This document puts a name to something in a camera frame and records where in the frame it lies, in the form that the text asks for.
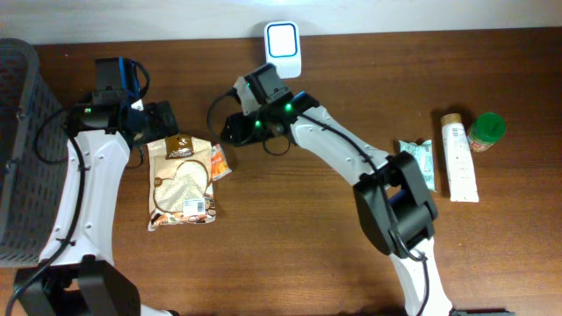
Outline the orange tissue packet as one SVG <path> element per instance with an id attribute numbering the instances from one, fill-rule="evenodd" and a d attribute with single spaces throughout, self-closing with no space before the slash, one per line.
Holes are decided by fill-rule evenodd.
<path id="1" fill-rule="evenodd" d="M 220 144 L 215 144 L 212 147 L 211 158 L 211 178 L 213 182 L 219 181 L 224 176 L 232 172 L 228 165 L 227 157 Z"/>

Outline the glutinous rice bag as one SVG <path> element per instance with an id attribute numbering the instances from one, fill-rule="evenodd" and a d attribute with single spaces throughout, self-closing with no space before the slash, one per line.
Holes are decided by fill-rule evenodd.
<path id="1" fill-rule="evenodd" d="M 148 144 L 148 231 L 215 221 L 212 153 L 210 141 L 186 134 Z"/>

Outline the teal wipes packet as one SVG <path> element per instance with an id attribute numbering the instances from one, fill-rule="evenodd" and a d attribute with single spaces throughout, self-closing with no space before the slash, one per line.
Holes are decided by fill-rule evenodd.
<path id="1" fill-rule="evenodd" d="M 435 166 L 432 140 L 426 140 L 422 144 L 414 142 L 399 141 L 400 151 L 411 154 L 417 161 L 422 177 L 431 191 L 436 191 Z"/>

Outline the white tube gold cap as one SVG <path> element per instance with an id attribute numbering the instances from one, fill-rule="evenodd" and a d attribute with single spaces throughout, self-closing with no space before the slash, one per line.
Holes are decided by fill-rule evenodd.
<path id="1" fill-rule="evenodd" d="M 444 157 L 451 202 L 478 203 L 471 150 L 458 113 L 441 117 Z"/>

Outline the green lid jar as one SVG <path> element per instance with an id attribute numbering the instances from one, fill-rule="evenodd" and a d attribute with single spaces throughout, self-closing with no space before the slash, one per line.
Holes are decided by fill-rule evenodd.
<path id="1" fill-rule="evenodd" d="M 467 140 L 473 152 L 483 152 L 494 145 L 506 133 L 507 127 L 503 117 L 487 112 L 480 115 L 470 126 Z"/>

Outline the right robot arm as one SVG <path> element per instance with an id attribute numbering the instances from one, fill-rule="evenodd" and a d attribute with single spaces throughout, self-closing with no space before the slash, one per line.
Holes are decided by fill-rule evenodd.
<path id="1" fill-rule="evenodd" d="M 319 100 L 298 94 L 264 64 L 226 92 L 241 111 L 227 117 L 220 140 L 235 147 L 282 136 L 322 159 L 352 188 L 360 227 L 390 258 L 409 315 L 452 315 L 434 253 L 437 209 L 415 158 L 388 154 L 338 124 Z"/>

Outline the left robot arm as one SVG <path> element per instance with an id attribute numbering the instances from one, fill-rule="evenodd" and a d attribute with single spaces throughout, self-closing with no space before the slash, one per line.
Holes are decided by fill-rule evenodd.
<path id="1" fill-rule="evenodd" d="M 150 77 L 124 57 L 96 62 L 96 88 L 69 107 L 23 91 L 2 123 L 1 263 L 17 270 L 5 310 L 30 315 L 152 315 L 112 255 L 121 177 L 132 151 L 172 136 L 169 103 L 144 104 Z"/>

